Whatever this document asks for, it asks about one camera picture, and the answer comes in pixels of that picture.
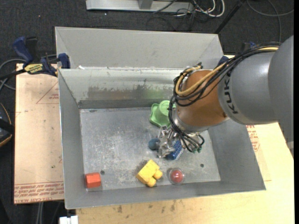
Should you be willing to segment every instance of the blue object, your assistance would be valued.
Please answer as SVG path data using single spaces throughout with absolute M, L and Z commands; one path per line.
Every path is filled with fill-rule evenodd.
M 177 160 L 180 158 L 180 156 L 182 155 L 183 153 L 183 147 L 182 147 L 182 143 L 180 140 L 177 140 L 175 143 L 174 143 L 174 148 L 176 149 L 175 151 L 171 152 L 170 154 L 168 154 L 166 156 L 167 159 L 170 159 L 170 160 Z
M 60 60 L 63 69 L 71 68 L 71 63 L 70 63 L 70 60 L 69 60 L 69 57 L 67 56 L 67 54 L 65 54 L 65 53 L 59 54 L 58 59 Z
M 159 143 L 160 143 L 160 139 L 159 138 L 151 139 L 149 141 L 149 148 L 151 150 L 157 150 L 157 146 L 158 146 Z
M 46 58 L 42 58 L 39 63 L 32 63 L 33 62 L 33 56 L 30 54 L 28 48 L 25 44 L 25 37 L 21 36 L 17 38 L 13 43 L 14 51 L 25 59 L 25 63 L 23 64 L 23 69 L 25 69 L 28 65 L 37 65 L 38 67 L 35 69 L 34 67 L 29 70 L 25 69 L 29 74 L 45 74 L 45 75 L 51 75 L 51 76 L 57 76 L 56 72 L 57 69 L 55 69 L 51 64 L 48 63 L 48 60 Z M 62 64 L 61 68 L 69 69 L 71 68 L 71 63 L 69 60 L 69 57 L 65 53 L 61 53 L 58 55 L 57 61 L 60 61 Z
M 24 63 L 24 66 L 26 66 L 28 63 L 33 61 L 32 55 L 29 53 L 28 49 L 26 48 L 24 36 L 21 36 L 14 41 L 13 48 L 14 51 L 26 61 Z

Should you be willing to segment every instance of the metal plate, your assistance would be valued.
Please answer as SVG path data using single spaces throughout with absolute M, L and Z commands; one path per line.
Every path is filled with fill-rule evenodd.
M 105 173 L 101 189 L 144 187 L 135 176 L 149 159 L 164 172 L 157 186 L 171 185 L 166 173 L 175 167 L 184 172 L 185 183 L 220 181 L 207 131 L 201 153 L 186 150 L 178 160 L 170 161 L 148 148 L 149 140 L 159 132 L 149 117 L 150 107 L 80 110 L 84 171 Z

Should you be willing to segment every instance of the blue clamp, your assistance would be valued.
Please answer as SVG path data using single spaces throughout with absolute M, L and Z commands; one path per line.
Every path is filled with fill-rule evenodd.
M 46 74 L 51 76 L 57 76 L 57 69 L 50 64 L 48 59 L 42 58 L 40 62 L 33 63 L 34 58 L 29 52 L 28 48 L 26 47 L 24 36 L 21 36 L 14 41 L 13 48 L 15 52 L 25 60 L 23 64 L 23 69 L 27 73 L 31 75 Z M 61 65 L 58 68 L 71 68 L 69 57 L 65 53 L 59 54 L 55 62 L 61 63 Z

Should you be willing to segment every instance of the green object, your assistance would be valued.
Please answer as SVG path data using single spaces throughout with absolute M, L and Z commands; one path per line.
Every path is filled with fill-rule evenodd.
M 169 100 L 163 100 L 159 104 L 154 103 L 151 106 L 151 114 L 149 117 L 149 121 L 158 127 L 164 125 L 168 127 L 170 125 L 170 121 L 168 119 L 168 107 Z

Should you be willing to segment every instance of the cardboard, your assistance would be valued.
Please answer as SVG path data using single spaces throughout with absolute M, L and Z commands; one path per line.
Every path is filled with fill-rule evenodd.
M 63 200 L 58 79 L 16 76 L 14 203 Z

